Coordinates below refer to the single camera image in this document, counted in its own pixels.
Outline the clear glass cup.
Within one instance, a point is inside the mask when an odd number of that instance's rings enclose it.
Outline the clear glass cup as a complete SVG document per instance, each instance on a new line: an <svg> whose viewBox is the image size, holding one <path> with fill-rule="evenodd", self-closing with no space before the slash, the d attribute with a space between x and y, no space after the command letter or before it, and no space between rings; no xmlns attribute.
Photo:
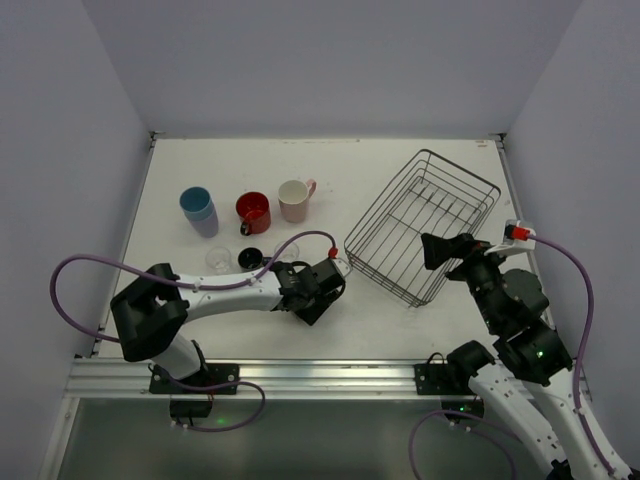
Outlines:
<svg viewBox="0 0 640 480"><path fill-rule="evenodd" d="M231 270L231 253L226 247L213 247L205 255L206 265L216 274L227 274Z"/></svg>
<svg viewBox="0 0 640 480"><path fill-rule="evenodd" d="M274 257L281 262L292 263L299 259L300 249L295 242L279 242L274 248Z"/></svg>

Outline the dark blue mug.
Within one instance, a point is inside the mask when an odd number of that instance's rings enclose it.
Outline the dark blue mug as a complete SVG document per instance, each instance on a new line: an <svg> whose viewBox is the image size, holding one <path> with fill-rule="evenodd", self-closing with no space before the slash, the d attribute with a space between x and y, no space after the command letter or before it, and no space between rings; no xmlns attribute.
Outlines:
<svg viewBox="0 0 640 480"><path fill-rule="evenodd" d="M260 249L255 247L247 247L241 250L237 256L237 263L242 272L264 270L270 261L270 257L265 256Z"/></svg>

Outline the pink mug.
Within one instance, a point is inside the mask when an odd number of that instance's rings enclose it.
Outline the pink mug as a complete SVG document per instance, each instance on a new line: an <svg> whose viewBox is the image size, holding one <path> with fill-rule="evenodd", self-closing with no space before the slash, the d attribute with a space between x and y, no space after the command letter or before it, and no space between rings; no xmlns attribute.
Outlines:
<svg viewBox="0 0 640 480"><path fill-rule="evenodd" d="M288 180L278 189L278 202L283 218L289 223L301 223L308 214L309 201L317 188L317 182L309 179Z"/></svg>

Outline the red mug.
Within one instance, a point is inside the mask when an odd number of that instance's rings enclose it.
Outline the red mug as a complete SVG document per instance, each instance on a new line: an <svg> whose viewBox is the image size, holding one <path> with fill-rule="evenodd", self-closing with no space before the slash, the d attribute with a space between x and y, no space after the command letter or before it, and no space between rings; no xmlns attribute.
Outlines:
<svg viewBox="0 0 640 480"><path fill-rule="evenodd" d="M263 193L244 193L236 201L235 208L237 215L241 219L241 235L262 234L271 226L270 204Z"/></svg>

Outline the light blue plastic cup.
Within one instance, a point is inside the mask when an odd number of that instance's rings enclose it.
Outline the light blue plastic cup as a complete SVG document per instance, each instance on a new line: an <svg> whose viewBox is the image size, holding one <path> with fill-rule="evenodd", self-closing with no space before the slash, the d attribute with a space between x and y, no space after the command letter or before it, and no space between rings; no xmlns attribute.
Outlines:
<svg viewBox="0 0 640 480"><path fill-rule="evenodd" d="M203 187L194 186L184 190L179 205L189 221L201 221L214 211L210 193Z"/></svg>

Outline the lilac plastic cup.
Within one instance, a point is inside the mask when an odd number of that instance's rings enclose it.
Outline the lilac plastic cup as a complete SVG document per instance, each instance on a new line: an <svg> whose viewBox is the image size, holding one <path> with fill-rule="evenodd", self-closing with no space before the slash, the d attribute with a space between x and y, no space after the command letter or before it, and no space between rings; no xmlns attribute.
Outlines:
<svg viewBox="0 0 640 480"><path fill-rule="evenodd" d="M214 207L210 206L198 212L189 212L187 218L200 236L212 238L218 234L219 220Z"/></svg>

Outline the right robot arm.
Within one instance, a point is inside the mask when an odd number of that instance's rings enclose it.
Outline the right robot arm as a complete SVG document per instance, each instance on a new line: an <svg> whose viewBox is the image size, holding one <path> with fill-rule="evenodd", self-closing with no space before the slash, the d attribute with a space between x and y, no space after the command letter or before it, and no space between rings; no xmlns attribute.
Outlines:
<svg viewBox="0 0 640 480"><path fill-rule="evenodd" d="M608 441L580 390L581 356L571 356L557 330L542 318L549 306L538 277L526 270L502 272L511 255L543 243L531 228L513 222L500 245L468 233L421 236L424 264L436 270L457 259L446 273L467 285L489 333L488 351L470 341L451 352L445 367L451 383L485 401L527 448L549 479L636 479Z"/></svg>

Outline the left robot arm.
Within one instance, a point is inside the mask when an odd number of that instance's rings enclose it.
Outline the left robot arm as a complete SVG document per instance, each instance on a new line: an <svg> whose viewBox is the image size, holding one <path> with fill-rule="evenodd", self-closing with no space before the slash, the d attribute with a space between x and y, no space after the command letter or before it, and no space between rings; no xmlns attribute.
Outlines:
<svg viewBox="0 0 640 480"><path fill-rule="evenodd" d="M348 263L330 257L209 277L177 274L160 263L121 290L110 309L126 361L151 360L183 380L204 369L199 347L180 334L183 325L219 314L283 311L312 326L344 294L349 273Z"/></svg>

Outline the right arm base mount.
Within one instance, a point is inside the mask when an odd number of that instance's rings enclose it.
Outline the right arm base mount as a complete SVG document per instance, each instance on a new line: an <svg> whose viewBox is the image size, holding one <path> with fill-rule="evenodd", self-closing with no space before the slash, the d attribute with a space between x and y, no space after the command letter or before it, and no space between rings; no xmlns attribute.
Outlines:
<svg viewBox="0 0 640 480"><path fill-rule="evenodd" d="M469 387L481 367L494 364L494 357L477 341L470 341L447 356L439 352L413 365L419 396L439 396L443 417L455 424L478 424L485 414L484 402Z"/></svg>

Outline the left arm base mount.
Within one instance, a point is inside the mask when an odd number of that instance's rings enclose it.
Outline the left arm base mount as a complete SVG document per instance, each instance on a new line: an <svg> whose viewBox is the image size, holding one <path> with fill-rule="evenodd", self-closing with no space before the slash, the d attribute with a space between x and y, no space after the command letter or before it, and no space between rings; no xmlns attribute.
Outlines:
<svg viewBox="0 0 640 480"><path fill-rule="evenodd" d="M167 374L157 365L151 367L150 371L149 392L155 395L170 395L172 397L169 401L170 417L175 421L187 421L190 425L193 425L195 420L206 419L211 414L216 395L230 396L237 393L237 386L231 385L207 393L206 400L186 400L188 394L196 394L192 387L211 387L240 379L240 366L234 363L208 362L205 370L179 380L179 383L190 386L190 389L172 383Z"/></svg>

